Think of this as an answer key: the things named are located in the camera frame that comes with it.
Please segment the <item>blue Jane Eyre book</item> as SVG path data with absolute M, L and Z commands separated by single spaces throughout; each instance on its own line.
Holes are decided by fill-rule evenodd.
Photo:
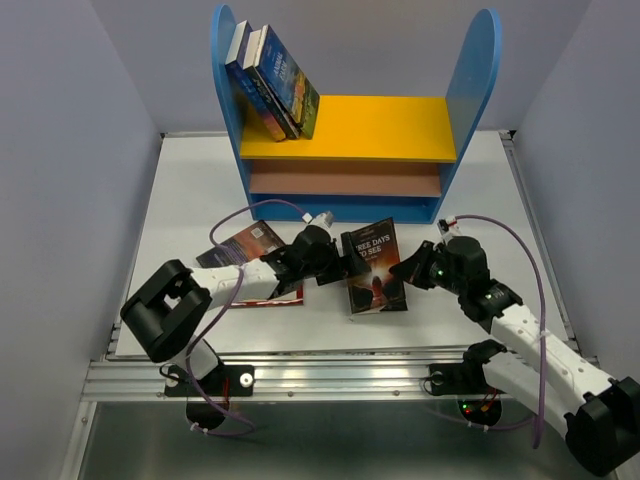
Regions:
M 272 108 L 268 106 L 256 89 L 255 82 L 244 70 L 244 60 L 251 32 L 252 28 L 247 20 L 235 26 L 225 60 L 225 69 L 241 88 L 271 137 L 275 141 L 282 141 L 287 138 L 285 130 L 273 115 Z

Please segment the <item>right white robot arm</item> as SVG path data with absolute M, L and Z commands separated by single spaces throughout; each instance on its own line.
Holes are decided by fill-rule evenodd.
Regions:
M 639 384 L 592 365 L 551 333 L 507 285 L 490 274 L 480 243 L 426 241 L 391 274 L 416 288 L 439 287 L 492 338 L 496 353 L 460 366 L 463 384 L 509 394 L 552 427 L 578 463 L 606 476 L 639 452 Z

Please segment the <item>blue Animal Farm book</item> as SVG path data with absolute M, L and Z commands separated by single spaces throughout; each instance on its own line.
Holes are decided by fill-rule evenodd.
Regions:
M 311 139 L 318 117 L 320 95 L 275 30 L 268 24 L 258 30 L 260 37 L 254 66 L 263 75 L 300 134 Z

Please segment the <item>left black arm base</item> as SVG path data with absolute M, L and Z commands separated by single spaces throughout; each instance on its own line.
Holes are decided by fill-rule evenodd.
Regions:
M 253 433 L 255 424 L 231 410 L 233 398 L 253 395 L 255 367 L 221 363 L 195 386 L 187 370 L 175 363 L 158 368 L 165 380 L 164 395 L 187 400 L 185 416 L 193 432 L 205 436 L 239 437 Z

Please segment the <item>floral Little Women book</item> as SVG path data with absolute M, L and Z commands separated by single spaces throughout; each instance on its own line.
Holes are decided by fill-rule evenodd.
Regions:
M 298 139 L 300 136 L 299 129 L 279 103 L 263 75 L 254 66 L 259 37 L 259 30 L 249 29 L 247 45 L 241 61 L 242 70 L 255 90 L 251 102 L 264 126 L 276 142 Z

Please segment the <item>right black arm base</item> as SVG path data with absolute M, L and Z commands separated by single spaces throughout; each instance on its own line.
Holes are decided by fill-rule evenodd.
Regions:
M 462 420 L 472 428 L 506 431 L 498 426 L 502 415 L 502 391 L 490 386 L 483 368 L 507 348 L 495 340 L 472 344 L 458 363 L 432 363 L 427 366 L 427 376 L 422 389 L 432 396 L 458 395 L 457 401 Z

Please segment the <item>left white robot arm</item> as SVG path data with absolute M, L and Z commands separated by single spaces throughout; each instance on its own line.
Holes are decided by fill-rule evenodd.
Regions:
M 191 269 L 177 259 L 165 262 L 124 303 L 120 318 L 153 363 L 177 366 L 199 393 L 210 394 L 223 371 L 204 340 L 212 327 L 195 334 L 208 311 L 222 316 L 237 301 L 273 300 L 307 279 L 322 286 L 369 271 L 348 234 L 336 241 L 327 226 L 311 222 L 292 243 L 241 265 Z

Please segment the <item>Three Days To See book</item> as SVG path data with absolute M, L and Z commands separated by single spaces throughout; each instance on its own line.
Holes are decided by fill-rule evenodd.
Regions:
M 407 311 L 404 284 L 390 273 L 400 262 L 392 217 L 350 232 L 355 251 L 370 268 L 347 280 L 351 315 Z

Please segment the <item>red bordered cream book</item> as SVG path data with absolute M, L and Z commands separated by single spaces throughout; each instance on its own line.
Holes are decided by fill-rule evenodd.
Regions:
M 287 293 L 284 296 L 269 300 L 242 300 L 232 304 L 233 308 L 254 308 L 254 307 L 276 307 L 276 306 L 295 306 L 304 304 L 304 287 L 300 286 L 297 290 Z

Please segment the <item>dark sunset paperback book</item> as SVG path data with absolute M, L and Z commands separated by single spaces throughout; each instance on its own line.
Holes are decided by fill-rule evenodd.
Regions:
M 242 265 L 283 247 L 284 241 L 263 220 L 257 221 L 196 257 L 201 268 Z

